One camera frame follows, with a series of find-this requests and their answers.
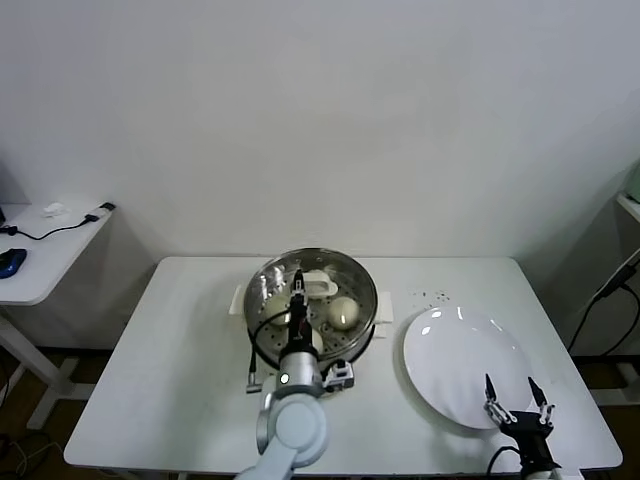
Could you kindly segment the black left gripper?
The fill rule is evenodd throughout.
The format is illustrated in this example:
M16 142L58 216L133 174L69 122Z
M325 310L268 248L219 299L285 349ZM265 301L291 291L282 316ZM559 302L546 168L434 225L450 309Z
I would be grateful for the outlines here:
M311 326L307 319L308 307L305 301L304 274L301 269L294 273L293 296L290 301L290 321L288 323L287 353L307 351L311 346Z

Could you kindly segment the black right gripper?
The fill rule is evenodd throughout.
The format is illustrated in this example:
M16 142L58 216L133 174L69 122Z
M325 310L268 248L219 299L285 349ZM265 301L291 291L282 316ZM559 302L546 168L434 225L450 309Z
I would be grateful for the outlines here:
M555 405L547 401L544 391L532 377L528 378L528 383L539 413L505 409L497 399L488 374L485 375L484 410L499 430L516 442L522 470L553 470L560 465L552 457L547 438L553 431L551 418Z

